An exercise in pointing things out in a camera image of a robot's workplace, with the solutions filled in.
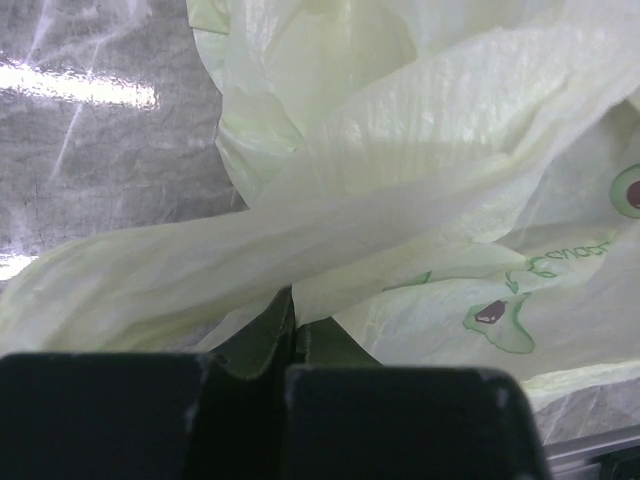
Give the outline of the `light green plastic bag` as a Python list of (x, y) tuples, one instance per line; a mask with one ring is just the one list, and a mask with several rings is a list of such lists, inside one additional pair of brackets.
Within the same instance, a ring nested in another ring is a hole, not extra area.
[(635, 1), (5, 1), (1, 351), (204, 351), (284, 285), (378, 361), (639, 422)]

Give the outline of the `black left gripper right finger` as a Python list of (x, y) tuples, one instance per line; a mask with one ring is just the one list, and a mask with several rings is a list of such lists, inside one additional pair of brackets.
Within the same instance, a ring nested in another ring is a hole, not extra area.
[(296, 333), (284, 384), (283, 479), (547, 479), (529, 403), (508, 374), (387, 367), (336, 321)]

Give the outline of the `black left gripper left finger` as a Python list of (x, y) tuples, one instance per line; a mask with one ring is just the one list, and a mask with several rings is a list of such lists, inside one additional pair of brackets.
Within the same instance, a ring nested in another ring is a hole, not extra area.
[(294, 345), (289, 289), (206, 353), (1, 361), (5, 479), (272, 479)]

